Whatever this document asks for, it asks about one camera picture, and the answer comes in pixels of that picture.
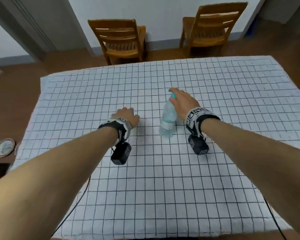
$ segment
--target wrist-mounted device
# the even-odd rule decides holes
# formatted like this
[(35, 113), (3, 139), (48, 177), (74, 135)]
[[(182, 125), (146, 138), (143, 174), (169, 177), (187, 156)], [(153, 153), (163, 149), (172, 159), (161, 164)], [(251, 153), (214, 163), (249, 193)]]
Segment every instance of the wrist-mounted device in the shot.
[(191, 135), (188, 137), (188, 142), (194, 153), (197, 155), (206, 154), (209, 150), (209, 146), (206, 143), (206, 137), (201, 131), (202, 121), (208, 118), (220, 120), (218, 116), (208, 109), (200, 107), (190, 110), (186, 117), (186, 127), (191, 133)]
[(115, 147), (115, 150), (112, 153), (111, 161), (116, 165), (124, 165), (131, 152), (131, 145), (125, 142), (130, 136), (131, 125), (123, 118), (110, 118), (103, 122), (98, 129), (102, 127), (112, 127), (118, 131), (118, 139), (112, 146)]

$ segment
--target chair backrest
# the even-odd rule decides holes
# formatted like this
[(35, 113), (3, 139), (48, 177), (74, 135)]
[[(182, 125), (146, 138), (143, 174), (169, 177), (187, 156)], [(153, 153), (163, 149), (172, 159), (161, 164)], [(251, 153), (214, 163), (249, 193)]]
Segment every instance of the chair backrest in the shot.
[(233, 26), (247, 5), (247, 2), (230, 2), (200, 6), (191, 30), (191, 42), (198, 29), (213, 31), (224, 28), (225, 40), (228, 40)]
[(138, 51), (141, 51), (135, 19), (88, 20), (88, 24), (99, 40), (104, 53), (107, 51), (104, 43), (121, 45), (136, 42)]

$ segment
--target wooden floor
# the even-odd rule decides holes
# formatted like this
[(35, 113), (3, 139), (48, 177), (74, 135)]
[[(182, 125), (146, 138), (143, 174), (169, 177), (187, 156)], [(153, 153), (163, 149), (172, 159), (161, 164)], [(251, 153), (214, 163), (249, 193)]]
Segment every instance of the wooden floor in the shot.
[[(300, 88), (300, 34), (286, 36), (280, 32), (280, 25), (264, 22), (253, 38), (230, 41), (223, 53), (216, 48), (196, 48), (191, 57), (271, 55)], [(149, 51), (145, 61), (183, 59), (180, 49)], [(120, 60), (118, 62), (137, 62)], [(0, 75), (0, 140), (12, 138), (21, 142), (29, 118), (40, 94), (40, 77), (51, 73), (106, 66), (103, 56), (92, 57), (87, 50), (51, 52), (43, 62), (1, 67)], [(0, 163), (13, 162), (14, 155), (1, 158)], [(290, 239), (297, 239), (291, 231)], [(281, 238), (279, 233), (267, 238)]]

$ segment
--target wrist strap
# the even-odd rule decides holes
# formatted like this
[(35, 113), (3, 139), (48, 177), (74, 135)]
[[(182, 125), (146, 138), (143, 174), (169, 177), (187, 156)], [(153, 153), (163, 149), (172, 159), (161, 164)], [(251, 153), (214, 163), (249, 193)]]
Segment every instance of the wrist strap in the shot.
[(123, 144), (128, 139), (131, 132), (131, 125), (124, 118), (110, 118), (104, 121), (98, 129), (102, 127), (112, 127), (118, 131), (118, 139), (116, 139), (112, 147)]
[(186, 118), (186, 127), (188, 131), (190, 131), (190, 133), (193, 136), (203, 137), (200, 127), (202, 121), (208, 118), (214, 118), (220, 120), (218, 116), (216, 116), (214, 113), (212, 113), (206, 108), (197, 107), (190, 110)]

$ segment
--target hand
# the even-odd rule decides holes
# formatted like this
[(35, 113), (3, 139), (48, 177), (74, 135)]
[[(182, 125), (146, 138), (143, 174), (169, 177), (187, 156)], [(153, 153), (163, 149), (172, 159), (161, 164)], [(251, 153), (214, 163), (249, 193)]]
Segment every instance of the hand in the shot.
[(173, 104), (178, 116), (180, 116), (184, 121), (186, 120), (187, 114), (191, 109), (200, 107), (198, 101), (191, 97), (189, 93), (179, 90), (178, 88), (170, 88), (169, 91), (176, 95), (176, 98), (170, 98), (170, 102)]
[(133, 108), (127, 109), (126, 107), (122, 109), (118, 109), (116, 113), (111, 115), (112, 118), (124, 118), (125, 120), (129, 121), (131, 128), (135, 128), (140, 120), (139, 115), (134, 115)]

